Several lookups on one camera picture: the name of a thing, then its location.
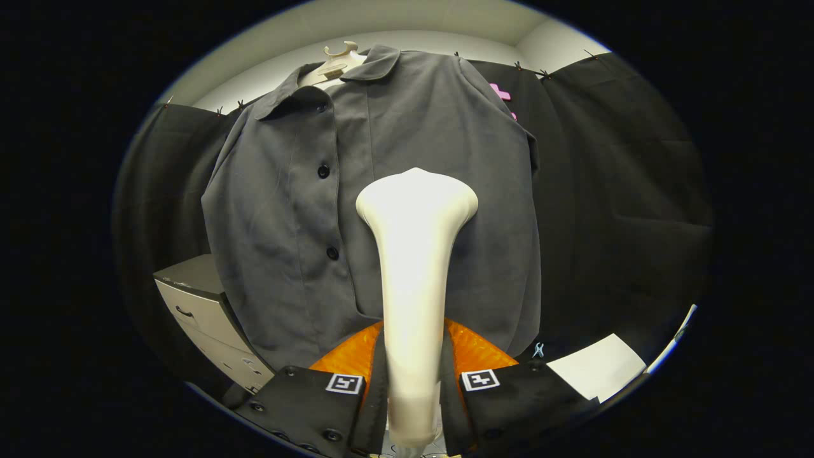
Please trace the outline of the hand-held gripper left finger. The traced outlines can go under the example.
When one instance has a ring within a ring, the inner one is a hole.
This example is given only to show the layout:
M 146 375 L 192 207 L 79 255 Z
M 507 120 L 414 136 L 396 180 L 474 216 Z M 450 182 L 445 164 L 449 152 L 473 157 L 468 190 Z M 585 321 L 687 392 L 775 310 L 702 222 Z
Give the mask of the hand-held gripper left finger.
M 378 323 L 311 367 L 278 371 L 233 412 L 297 452 L 368 457 L 383 449 L 388 388 L 383 323 Z

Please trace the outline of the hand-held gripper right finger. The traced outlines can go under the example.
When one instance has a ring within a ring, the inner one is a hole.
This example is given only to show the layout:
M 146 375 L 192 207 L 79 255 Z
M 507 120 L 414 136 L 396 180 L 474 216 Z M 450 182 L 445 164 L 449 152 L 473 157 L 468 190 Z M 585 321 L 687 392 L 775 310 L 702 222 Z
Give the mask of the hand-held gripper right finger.
M 444 321 L 442 423 L 450 455 L 527 455 L 596 414 L 546 363 L 517 362 L 485 337 Z

